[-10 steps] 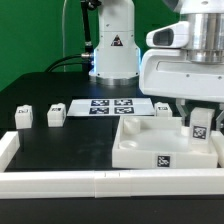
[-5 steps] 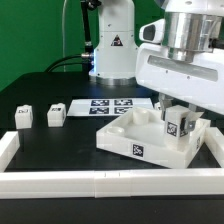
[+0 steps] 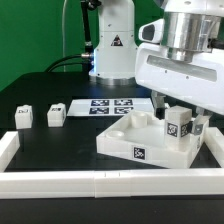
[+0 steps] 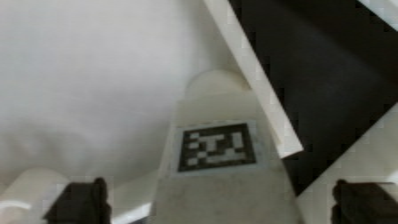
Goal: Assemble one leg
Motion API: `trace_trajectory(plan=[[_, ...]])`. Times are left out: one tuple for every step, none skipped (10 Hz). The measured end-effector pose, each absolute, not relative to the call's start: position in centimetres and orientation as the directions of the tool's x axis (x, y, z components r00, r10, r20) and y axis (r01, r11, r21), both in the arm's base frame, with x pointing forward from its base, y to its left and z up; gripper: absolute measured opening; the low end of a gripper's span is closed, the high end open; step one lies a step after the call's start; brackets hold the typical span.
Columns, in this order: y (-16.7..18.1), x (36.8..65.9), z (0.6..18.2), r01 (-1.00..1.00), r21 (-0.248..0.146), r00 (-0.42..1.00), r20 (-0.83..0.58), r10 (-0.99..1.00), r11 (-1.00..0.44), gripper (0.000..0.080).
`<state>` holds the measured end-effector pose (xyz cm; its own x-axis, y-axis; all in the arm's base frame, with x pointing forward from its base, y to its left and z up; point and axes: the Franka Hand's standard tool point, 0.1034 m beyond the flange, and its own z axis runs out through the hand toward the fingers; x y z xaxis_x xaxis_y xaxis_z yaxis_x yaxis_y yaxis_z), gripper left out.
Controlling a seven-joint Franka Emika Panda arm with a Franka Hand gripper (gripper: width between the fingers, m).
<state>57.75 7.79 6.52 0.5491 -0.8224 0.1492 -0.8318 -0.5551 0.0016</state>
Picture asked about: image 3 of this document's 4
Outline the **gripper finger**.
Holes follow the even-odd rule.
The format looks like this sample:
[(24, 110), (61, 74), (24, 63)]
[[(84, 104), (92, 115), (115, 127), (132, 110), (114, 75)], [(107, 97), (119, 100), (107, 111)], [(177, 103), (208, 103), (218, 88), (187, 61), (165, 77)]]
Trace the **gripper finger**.
[(191, 133), (194, 135), (200, 135), (203, 131), (204, 124), (211, 118), (213, 113), (202, 107), (197, 107), (196, 114), (197, 116), (192, 123)]
[(157, 91), (151, 92), (151, 100), (154, 107), (154, 115), (158, 119), (165, 117), (165, 96)]

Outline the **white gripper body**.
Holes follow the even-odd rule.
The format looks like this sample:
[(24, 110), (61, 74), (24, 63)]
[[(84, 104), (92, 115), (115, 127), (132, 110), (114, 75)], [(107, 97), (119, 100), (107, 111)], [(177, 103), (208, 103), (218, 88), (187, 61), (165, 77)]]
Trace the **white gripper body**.
[(192, 62), (167, 58), (161, 46), (164, 20), (139, 29), (135, 64), (136, 82), (164, 95), (224, 115), (224, 50), (196, 53)]

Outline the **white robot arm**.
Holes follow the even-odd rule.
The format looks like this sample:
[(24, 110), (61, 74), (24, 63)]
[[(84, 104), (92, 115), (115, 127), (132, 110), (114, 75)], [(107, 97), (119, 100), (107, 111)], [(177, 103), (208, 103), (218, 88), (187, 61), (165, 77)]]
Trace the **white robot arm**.
[(132, 0), (99, 1), (93, 81), (151, 89), (159, 116), (166, 96), (195, 105), (199, 114), (224, 115), (224, 42), (218, 39), (224, 0), (154, 0), (164, 16), (138, 31)]

